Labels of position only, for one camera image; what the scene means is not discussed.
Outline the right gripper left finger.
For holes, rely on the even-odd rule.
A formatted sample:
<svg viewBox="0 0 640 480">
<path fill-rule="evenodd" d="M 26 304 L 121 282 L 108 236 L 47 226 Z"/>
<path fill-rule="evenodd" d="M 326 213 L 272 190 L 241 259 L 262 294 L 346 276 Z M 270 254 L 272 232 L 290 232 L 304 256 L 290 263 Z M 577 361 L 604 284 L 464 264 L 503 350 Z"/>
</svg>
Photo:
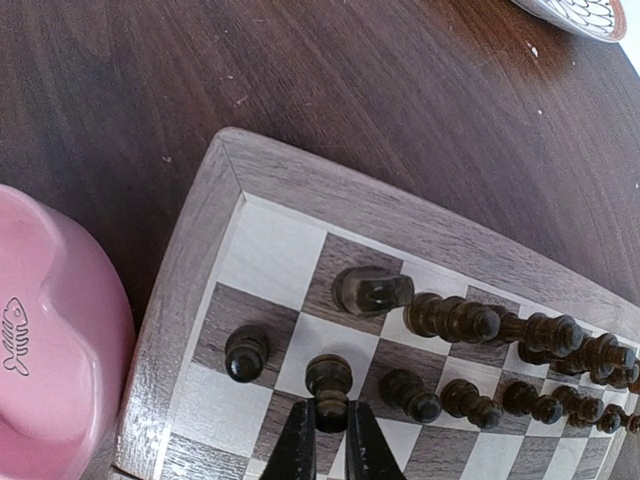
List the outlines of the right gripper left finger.
<svg viewBox="0 0 640 480">
<path fill-rule="evenodd" d="M 260 480 L 316 478 L 316 407 L 313 399 L 296 402 Z"/>
</svg>

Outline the dark chess bishop piece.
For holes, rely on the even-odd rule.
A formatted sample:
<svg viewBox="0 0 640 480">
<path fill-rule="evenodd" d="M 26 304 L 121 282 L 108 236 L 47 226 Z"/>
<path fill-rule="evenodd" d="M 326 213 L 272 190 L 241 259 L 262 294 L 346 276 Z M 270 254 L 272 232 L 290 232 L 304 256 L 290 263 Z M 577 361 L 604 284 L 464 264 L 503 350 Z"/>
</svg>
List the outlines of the dark chess bishop piece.
<svg viewBox="0 0 640 480">
<path fill-rule="evenodd" d="M 481 343 L 499 333 L 500 317 L 489 306 L 459 296 L 443 298 L 423 292 L 404 308 L 403 320 L 413 334 L 449 343 Z"/>
</svg>

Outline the dark chess pawn piece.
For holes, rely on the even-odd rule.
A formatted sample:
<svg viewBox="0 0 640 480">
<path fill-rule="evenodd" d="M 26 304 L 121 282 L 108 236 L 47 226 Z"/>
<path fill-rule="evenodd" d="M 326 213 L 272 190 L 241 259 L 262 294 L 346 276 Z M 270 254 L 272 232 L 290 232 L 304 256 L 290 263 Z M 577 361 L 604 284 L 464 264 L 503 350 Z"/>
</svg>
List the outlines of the dark chess pawn piece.
<svg viewBox="0 0 640 480">
<path fill-rule="evenodd" d="M 409 305 L 414 298 L 415 286 L 407 275 L 366 265 L 347 268 L 339 273 L 331 292 L 341 311 L 370 317 Z"/>
</svg>

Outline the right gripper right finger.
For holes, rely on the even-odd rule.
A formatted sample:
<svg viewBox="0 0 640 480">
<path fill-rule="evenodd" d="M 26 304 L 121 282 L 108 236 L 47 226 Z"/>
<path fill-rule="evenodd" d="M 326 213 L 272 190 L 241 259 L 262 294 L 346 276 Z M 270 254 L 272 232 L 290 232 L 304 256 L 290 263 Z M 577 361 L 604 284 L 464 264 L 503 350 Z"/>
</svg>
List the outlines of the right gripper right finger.
<svg viewBox="0 0 640 480">
<path fill-rule="evenodd" d="M 370 406 L 350 401 L 347 410 L 345 478 L 405 480 Z"/>
</svg>

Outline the wooden chess board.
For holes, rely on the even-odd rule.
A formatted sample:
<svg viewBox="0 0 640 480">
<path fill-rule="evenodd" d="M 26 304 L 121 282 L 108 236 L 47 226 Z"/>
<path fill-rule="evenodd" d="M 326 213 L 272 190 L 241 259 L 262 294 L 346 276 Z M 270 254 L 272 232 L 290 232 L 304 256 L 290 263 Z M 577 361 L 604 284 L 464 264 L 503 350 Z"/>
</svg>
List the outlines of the wooden chess board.
<svg viewBox="0 0 640 480">
<path fill-rule="evenodd" d="M 541 394 L 568 385 L 633 412 L 637 394 L 521 360 L 516 344 L 422 338 L 401 309 L 358 317 L 331 287 L 351 267 L 409 276 L 418 292 L 498 304 L 521 319 L 574 318 L 639 352 L 639 310 L 594 282 L 425 200 L 281 142 L 218 132 L 187 195 L 147 308 L 114 460 L 119 479 L 257 479 L 290 408 L 309 397 L 322 354 L 350 365 L 350 398 L 367 402 L 409 479 L 610 479 L 630 439 L 561 419 L 505 415 L 483 431 L 440 415 L 421 424 L 379 397 L 393 369 L 440 392 L 462 378 L 498 399 L 511 382 Z M 267 333 L 252 382 L 232 380 L 225 344 L 243 325 Z"/>
</svg>

